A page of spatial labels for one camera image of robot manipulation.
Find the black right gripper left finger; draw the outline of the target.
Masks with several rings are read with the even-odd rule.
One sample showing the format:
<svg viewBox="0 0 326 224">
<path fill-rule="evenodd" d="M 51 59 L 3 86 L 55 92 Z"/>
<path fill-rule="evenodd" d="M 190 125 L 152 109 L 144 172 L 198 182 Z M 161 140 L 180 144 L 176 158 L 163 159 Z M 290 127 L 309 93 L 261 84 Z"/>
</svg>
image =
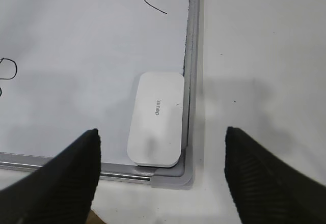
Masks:
<svg viewBox="0 0 326 224">
<path fill-rule="evenodd" d="M 100 136 L 87 130 L 64 151 L 1 190 L 1 223 L 86 223 L 101 171 Z"/>
</svg>

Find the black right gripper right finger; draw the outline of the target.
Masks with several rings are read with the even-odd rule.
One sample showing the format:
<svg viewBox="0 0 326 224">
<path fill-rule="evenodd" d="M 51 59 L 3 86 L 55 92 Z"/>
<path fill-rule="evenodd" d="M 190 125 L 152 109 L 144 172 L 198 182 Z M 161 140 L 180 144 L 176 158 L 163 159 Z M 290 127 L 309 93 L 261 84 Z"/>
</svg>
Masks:
<svg viewBox="0 0 326 224">
<path fill-rule="evenodd" d="M 325 223 L 325 186 L 240 128 L 228 127 L 224 174 L 242 223 Z"/>
</svg>

